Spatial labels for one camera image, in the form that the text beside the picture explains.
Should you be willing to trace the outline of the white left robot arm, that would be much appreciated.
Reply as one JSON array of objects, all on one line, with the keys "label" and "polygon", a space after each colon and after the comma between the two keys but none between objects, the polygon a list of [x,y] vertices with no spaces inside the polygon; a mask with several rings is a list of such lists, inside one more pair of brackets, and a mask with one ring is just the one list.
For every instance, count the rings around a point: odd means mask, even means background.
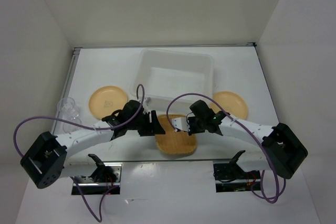
[{"label": "white left robot arm", "polygon": [[146,112],[140,102],[131,100],[122,109],[103,117],[90,130],[61,135],[41,133],[20,164],[39,189],[49,187],[62,177],[86,176],[93,182],[114,183],[117,177],[113,168],[96,154],[88,154],[88,164],[71,165],[68,159],[90,147],[122,137],[127,131],[137,131],[140,137],[165,134],[156,112]]}]

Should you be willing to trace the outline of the yellow bear plate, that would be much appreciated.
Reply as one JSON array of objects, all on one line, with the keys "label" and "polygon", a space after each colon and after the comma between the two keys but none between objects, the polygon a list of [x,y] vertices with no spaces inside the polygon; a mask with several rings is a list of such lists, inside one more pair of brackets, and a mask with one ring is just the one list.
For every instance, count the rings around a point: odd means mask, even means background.
[{"label": "yellow bear plate", "polygon": [[121,88],[104,86],[91,95],[88,107],[95,118],[102,119],[114,111],[122,109],[127,101],[128,96]]},{"label": "yellow bear plate", "polygon": [[213,100],[216,101],[226,112],[239,119],[247,119],[248,106],[244,99],[238,94],[230,91],[221,91],[213,94]]}]

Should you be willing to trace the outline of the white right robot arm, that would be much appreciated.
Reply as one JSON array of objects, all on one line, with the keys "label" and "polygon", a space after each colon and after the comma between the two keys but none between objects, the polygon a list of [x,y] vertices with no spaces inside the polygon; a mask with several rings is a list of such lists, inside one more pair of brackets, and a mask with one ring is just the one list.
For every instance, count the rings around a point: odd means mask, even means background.
[{"label": "white right robot arm", "polygon": [[262,151],[254,159],[247,151],[236,154],[230,165],[235,178],[242,178],[251,170],[269,169],[290,179],[308,156],[308,150],[286,124],[269,126],[235,119],[223,111],[215,113],[202,100],[193,103],[190,110],[194,115],[187,120],[189,135],[207,131],[254,144]]}]

